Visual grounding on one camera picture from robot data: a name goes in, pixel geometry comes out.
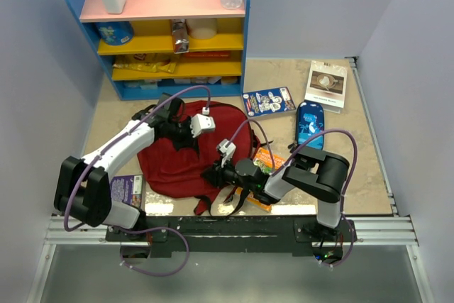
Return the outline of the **red backpack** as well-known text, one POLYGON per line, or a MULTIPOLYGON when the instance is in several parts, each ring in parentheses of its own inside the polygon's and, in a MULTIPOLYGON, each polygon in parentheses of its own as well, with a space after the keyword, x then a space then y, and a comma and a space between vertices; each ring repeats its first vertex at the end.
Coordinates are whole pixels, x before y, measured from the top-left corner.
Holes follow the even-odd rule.
MULTIPOLYGON (((183 118, 195 114, 205 104, 205 101, 185 104, 183 118)), ((199 202, 194 208, 197 216, 211 210, 214 200, 223 189, 211 186, 201 177, 205 169, 221 160, 216 146, 223 139, 233 142, 236 151, 231 162, 236 164, 242 159, 253 159, 263 145, 241 109, 217 101, 211 102, 209 109, 216 129, 197 138, 198 150, 175 150, 172 143, 164 139, 138 153, 140 168, 150 188, 174 199, 197 198, 199 202)))

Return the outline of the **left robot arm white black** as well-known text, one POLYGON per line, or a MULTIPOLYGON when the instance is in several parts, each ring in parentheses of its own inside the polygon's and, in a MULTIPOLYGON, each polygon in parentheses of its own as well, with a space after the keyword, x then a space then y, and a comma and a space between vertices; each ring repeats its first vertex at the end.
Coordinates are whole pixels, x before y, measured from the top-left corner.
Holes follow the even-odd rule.
POLYGON ((163 94, 156 105, 136 112, 108 142, 82 158, 69 156, 60 167, 54 207, 63 213, 66 231, 71 218, 80 225, 121 228, 132 241, 139 241, 147 232, 144 211, 116 201, 111 196, 110 181, 116 173, 140 151, 154 143, 169 141, 190 145, 205 128, 212 128, 209 109, 202 107, 195 114, 181 119, 179 111, 184 101, 175 95, 163 94))

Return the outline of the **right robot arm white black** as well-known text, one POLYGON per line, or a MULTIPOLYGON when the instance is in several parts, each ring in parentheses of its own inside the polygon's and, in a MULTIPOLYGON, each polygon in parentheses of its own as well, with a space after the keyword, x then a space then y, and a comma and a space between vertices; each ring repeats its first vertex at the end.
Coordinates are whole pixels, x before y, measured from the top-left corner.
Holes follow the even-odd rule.
POLYGON ((251 194, 266 205, 276 204, 291 190, 300 189, 318 200, 318 237, 332 241, 341 233, 341 195, 350 164, 344 157, 308 146, 294 157, 276 175, 267 174, 250 159, 242 159, 236 164, 216 161, 201 177, 219 189, 227 184, 240 187, 243 197, 251 194))

